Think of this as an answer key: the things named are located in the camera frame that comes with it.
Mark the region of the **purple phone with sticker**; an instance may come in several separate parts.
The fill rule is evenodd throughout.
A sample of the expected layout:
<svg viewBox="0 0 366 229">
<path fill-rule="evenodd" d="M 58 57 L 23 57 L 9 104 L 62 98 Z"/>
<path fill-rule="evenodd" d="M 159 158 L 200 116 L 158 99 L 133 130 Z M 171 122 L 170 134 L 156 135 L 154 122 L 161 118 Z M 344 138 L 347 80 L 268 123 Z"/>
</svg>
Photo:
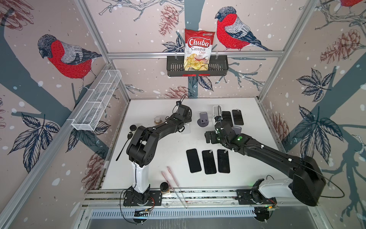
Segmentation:
<svg viewBox="0 0 366 229">
<path fill-rule="evenodd" d="M 230 162 L 228 150 L 217 150 L 218 171 L 220 173 L 230 173 Z"/>
</svg>

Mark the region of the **green-edged phone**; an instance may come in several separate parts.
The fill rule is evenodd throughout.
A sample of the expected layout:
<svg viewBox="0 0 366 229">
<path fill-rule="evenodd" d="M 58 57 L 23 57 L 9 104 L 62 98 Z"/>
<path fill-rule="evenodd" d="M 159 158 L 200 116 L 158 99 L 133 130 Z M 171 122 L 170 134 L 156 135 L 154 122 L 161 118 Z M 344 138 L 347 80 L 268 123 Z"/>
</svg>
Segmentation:
<svg viewBox="0 0 366 229">
<path fill-rule="evenodd" d="M 186 151 L 187 160 L 189 164 L 189 170 L 191 173 L 196 173 L 202 171 L 201 163 L 199 160 L 198 152 L 194 149 L 189 149 Z"/>
</svg>

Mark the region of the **black phone with sticker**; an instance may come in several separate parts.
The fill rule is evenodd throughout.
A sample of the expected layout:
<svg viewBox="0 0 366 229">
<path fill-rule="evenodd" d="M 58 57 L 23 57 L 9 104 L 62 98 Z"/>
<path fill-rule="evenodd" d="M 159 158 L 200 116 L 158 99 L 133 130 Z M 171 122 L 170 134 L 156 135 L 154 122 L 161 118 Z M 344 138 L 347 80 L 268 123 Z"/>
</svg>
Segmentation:
<svg viewBox="0 0 366 229">
<path fill-rule="evenodd" d="M 214 153 L 212 150 L 202 151 L 204 169 L 206 175 L 216 174 L 216 165 L 214 160 Z"/>
</svg>

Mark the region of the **teal phone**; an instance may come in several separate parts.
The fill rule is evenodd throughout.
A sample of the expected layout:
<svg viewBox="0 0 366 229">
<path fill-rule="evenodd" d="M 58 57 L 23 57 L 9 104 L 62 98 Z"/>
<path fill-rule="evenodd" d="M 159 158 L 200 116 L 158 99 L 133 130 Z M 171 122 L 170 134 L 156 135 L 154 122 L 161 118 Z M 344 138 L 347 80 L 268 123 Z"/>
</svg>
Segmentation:
<svg viewBox="0 0 366 229">
<path fill-rule="evenodd" d="M 243 126 L 244 125 L 244 120 L 243 120 L 241 110 L 239 110 L 239 109 L 232 110 L 232 115 L 233 115 L 234 124 L 236 126 Z"/>
</svg>

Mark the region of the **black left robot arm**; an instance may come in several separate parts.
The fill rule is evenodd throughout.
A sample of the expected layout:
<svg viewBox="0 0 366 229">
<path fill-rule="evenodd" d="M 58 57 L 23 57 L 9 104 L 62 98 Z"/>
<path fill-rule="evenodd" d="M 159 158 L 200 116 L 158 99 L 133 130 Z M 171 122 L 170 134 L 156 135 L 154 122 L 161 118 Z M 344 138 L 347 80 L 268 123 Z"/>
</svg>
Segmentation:
<svg viewBox="0 0 366 229">
<path fill-rule="evenodd" d="M 126 153 L 133 167 L 134 183 L 124 192 L 123 206 L 144 206 L 152 201 L 159 205 L 158 198 L 151 192 L 149 164 L 152 162 L 159 140 L 167 135 L 183 132 L 186 123 L 192 121 L 190 107 L 180 104 L 177 111 L 163 123 L 154 127 L 140 126 L 132 136 Z"/>
</svg>

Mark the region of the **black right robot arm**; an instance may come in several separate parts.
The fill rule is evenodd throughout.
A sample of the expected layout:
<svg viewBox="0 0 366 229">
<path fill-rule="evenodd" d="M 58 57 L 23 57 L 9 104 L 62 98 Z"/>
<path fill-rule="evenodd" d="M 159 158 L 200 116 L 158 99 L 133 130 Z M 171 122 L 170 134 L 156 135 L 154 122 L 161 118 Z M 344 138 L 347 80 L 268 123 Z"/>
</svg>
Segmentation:
<svg viewBox="0 0 366 229">
<path fill-rule="evenodd" d="M 244 156 L 260 160 L 287 176 L 286 179 L 265 181 L 258 179 L 244 199 L 256 204 L 273 202 L 275 198 L 296 198 L 301 203 L 315 207 L 329 181 L 323 176 L 317 162 L 309 157 L 285 154 L 246 134 L 236 134 L 230 127 L 219 127 L 205 132 L 208 144 L 220 144 Z"/>
</svg>

